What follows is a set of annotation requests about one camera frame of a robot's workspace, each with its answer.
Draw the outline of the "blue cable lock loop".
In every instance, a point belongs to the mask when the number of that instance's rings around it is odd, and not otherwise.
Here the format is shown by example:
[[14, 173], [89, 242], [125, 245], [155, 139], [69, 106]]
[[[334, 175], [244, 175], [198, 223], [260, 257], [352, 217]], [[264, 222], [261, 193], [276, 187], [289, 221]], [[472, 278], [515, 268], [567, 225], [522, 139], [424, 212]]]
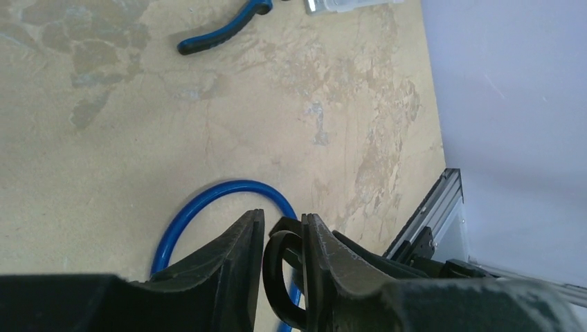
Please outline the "blue cable lock loop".
[[238, 192], [259, 194], [274, 203], [283, 219], [295, 227], [298, 217], [288, 200], [273, 187], [252, 180], [226, 181], [196, 195], [179, 210], [156, 249], [150, 274], [152, 282], [181, 286], [181, 294], [195, 294], [192, 310], [174, 319], [193, 318], [198, 331], [252, 331], [255, 325], [264, 247], [264, 213], [246, 212], [226, 231], [197, 251], [170, 263], [179, 237], [207, 205]]

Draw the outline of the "black lock body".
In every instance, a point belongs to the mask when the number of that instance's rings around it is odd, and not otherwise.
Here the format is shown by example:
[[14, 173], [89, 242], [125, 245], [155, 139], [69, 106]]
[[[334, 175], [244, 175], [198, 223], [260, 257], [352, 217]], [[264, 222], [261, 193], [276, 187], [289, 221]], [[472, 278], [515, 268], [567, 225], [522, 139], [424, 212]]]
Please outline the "black lock body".
[[285, 216], [269, 232], [269, 241], [264, 249], [264, 290], [276, 316], [291, 328], [304, 331], [307, 328], [306, 312], [297, 305], [299, 296], [290, 297], [288, 293], [282, 267], [284, 262], [293, 269], [292, 285], [302, 292], [302, 224]]

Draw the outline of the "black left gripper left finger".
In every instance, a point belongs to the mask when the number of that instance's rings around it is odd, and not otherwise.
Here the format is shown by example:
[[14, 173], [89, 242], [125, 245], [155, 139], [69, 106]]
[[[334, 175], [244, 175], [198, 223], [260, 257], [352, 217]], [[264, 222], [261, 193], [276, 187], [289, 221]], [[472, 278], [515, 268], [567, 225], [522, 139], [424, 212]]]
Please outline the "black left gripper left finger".
[[2, 331], [252, 331], [264, 213], [245, 212], [216, 239], [146, 282], [111, 274], [4, 275]]

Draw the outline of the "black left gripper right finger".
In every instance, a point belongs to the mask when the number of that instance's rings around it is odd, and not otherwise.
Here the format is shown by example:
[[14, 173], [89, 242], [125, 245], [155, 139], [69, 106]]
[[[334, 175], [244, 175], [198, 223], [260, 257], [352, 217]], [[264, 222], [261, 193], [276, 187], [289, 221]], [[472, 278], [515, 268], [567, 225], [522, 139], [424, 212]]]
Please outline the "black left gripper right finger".
[[301, 218], [308, 331], [581, 331], [569, 303], [525, 280], [394, 279]]

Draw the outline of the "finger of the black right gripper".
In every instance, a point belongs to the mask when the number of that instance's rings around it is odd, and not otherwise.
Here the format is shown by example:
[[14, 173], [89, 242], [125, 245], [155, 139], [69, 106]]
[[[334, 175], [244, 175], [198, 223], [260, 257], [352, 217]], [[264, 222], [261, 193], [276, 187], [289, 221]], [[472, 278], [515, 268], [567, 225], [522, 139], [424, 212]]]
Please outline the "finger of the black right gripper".
[[429, 279], [430, 277], [415, 268], [407, 266], [405, 264], [401, 264], [397, 261], [393, 261], [382, 257], [380, 255], [376, 255], [358, 243], [355, 243], [353, 240], [346, 237], [344, 234], [340, 233], [337, 230], [333, 231], [333, 235], [342, 242], [345, 246], [347, 246], [350, 250], [355, 252], [360, 258], [368, 262], [371, 266], [377, 268], [378, 270], [382, 271], [383, 273], [393, 277], [395, 279]]

